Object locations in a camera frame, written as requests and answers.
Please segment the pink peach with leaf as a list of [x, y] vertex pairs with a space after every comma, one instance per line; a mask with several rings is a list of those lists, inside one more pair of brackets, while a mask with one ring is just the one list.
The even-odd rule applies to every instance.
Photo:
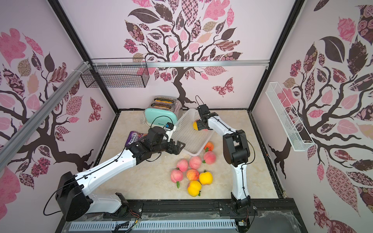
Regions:
[[174, 169], [171, 172], [171, 181], [176, 184], [177, 188], [180, 188], [180, 182], [183, 180], [183, 173], [179, 169]]

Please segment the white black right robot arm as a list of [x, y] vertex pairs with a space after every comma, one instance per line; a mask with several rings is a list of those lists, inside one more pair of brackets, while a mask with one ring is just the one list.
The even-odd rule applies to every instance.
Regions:
[[199, 105], [197, 111], [200, 116], [196, 122], [197, 130], [213, 130], [222, 137], [223, 156], [233, 171], [232, 209], [236, 213], [243, 212], [251, 206], [246, 178], [246, 168], [250, 157], [246, 133], [228, 126], [217, 113], [211, 112], [206, 104]]

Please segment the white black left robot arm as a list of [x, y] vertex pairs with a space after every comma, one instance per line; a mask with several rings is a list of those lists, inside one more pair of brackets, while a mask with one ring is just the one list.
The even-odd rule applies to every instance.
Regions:
[[179, 155], [185, 143], [172, 140], [175, 129], [171, 126], [150, 128], [146, 136], [102, 164], [77, 174], [67, 172], [62, 175], [54, 195], [65, 221], [75, 221], [90, 213], [122, 216], [128, 205], [122, 194], [97, 195], [94, 190], [124, 170], [150, 159], [153, 154], [165, 151]]

